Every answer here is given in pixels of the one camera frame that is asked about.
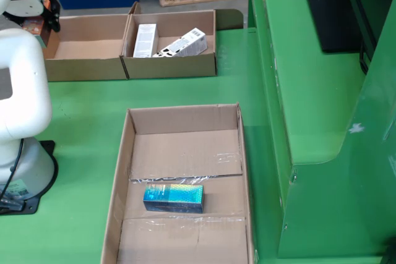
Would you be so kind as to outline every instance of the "gray floor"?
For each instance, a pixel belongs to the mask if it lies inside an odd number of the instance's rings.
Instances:
[[[183,6],[161,7],[158,0],[140,0],[142,13],[151,14],[157,12],[182,12],[198,11],[202,9],[238,9],[244,15],[244,21],[247,21],[248,0],[225,0],[203,2],[198,4],[186,4]],[[129,7],[118,7],[111,9],[71,9],[62,10],[61,15],[95,15],[95,14],[125,14],[128,13]],[[0,29],[17,27],[15,24],[0,19]]]

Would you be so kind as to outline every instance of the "cardboard flap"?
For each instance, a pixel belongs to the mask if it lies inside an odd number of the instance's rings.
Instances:
[[[118,264],[247,264],[244,217],[126,219]]]
[[[129,112],[136,134],[164,134],[237,129],[236,109],[236,104],[218,104],[137,108]]]
[[[129,10],[128,14],[129,15],[140,15],[142,13],[142,7],[140,6],[140,3],[135,1]]]
[[[236,174],[242,174],[236,129],[136,135],[132,180]]]
[[[243,14],[237,9],[216,10],[217,30],[231,30],[243,28]]]

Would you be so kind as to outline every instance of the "product box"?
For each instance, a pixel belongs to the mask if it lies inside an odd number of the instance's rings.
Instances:
[[[198,28],[187,32],[169,46],[163,48],[153,57],[187,57],[196,56],[208,48],[205,33]]]
[[[134,58],[151,58],[157,51],[157,46],[157,25],[140,24],[137,31]]]
[[[102,264],[254,264],[248,169],[237,104],[129,109]],[[147,183],[202,185],[203,213],[148,211]]]
[[[204,186],[148,182],[143,203],[148,211],[203,213]]]
[[[50,9],[50,0],[44,0],[44,6]],[[33,34],[42,48],[46,48],[51,34],[51,26],[44,22],[42,16],[26,18],[22,23],[22,29]]]

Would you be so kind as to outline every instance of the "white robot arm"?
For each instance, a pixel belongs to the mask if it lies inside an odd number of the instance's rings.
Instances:
[[[11,2],[0,0],[0,13]],[[38,40],[22,29],[0,31],[0,69],[5,68],[9,69],[12,95],[0,100],[0,214],[8,206],[23,208],[18,200],[43,193],[55,172],[53,160],[33,138],[47,128],[52,117]]]

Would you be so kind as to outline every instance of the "cardboard tray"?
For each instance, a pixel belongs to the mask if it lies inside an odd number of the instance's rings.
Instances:
[[[141,14],[138,2],[128,14],[60,18],[43,49],[50,82],[124,80],[216,75],[216,31],[243,28],[237,10]],[[198,56],[133,58],[140,23],[157,23],[158,49],[197,27],[207,34],[209,49]]]
[[[164,178],[165,182],[203,184],[204,213],[145,210],[145,181],[163,182]],[[129,109],[102,264],[254,261],[239,106]]]

